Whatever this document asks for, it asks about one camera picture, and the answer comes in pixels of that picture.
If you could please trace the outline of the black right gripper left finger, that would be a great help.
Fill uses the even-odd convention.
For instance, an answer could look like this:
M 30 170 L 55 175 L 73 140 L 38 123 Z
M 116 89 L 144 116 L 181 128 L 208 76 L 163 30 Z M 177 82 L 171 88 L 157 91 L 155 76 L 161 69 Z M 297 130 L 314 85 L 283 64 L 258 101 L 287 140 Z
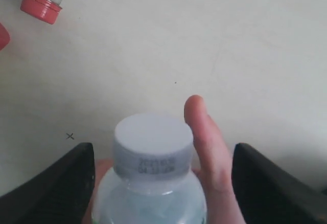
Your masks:
M 1 196 L 1 223 L 81 223 L 95 186 L 92 143 L 80 143 Z

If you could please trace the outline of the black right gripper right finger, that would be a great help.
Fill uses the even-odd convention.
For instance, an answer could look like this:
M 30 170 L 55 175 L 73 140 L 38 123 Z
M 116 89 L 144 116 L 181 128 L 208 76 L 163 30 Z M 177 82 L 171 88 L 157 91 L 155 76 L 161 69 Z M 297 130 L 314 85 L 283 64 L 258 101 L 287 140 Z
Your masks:
M 246 223 L 326 223 L 325 194 L 245 143 L 233 152 L 233 189 Z

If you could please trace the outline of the person's open bare hand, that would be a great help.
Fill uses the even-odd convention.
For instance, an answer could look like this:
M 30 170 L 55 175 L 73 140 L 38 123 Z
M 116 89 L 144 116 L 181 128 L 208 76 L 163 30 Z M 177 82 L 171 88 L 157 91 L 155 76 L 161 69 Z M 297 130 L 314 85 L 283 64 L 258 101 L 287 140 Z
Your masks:
M 223 137 L 207 113 L 202 97 L 189 97 L 184 106 L 184 120 L 193 134 L 194 154 L 191 169 L 198 178 L 207 205 L 206 223 L 243 223 L 232 182 L 232 157 Z M 113 166 L 113 160 L 96 163 L 96 183 L 83 223 L 92 222 L 92 208 L 99 183 Z

